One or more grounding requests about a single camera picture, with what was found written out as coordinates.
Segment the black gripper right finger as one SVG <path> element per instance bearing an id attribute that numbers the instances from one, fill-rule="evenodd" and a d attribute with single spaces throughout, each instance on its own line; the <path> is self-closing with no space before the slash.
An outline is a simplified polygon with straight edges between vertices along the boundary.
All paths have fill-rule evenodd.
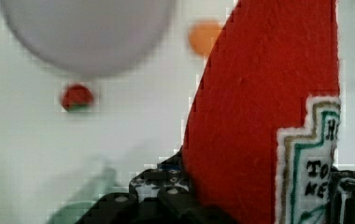
<path id="1" fill-rule="evenodd" d="M 355 224 L 355 171 L 333 167 L 328 224 Z"/>

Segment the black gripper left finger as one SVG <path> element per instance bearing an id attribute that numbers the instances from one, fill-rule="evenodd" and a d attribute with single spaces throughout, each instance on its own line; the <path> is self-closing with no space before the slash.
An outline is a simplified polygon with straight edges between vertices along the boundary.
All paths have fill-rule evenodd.
<path id="1" fill-rule="evenodd" d="M 100 198 L 75 224 L 238 224 L 216 205 L 195 196 L 182 153 L 134 177 L 126 193 Z"/>

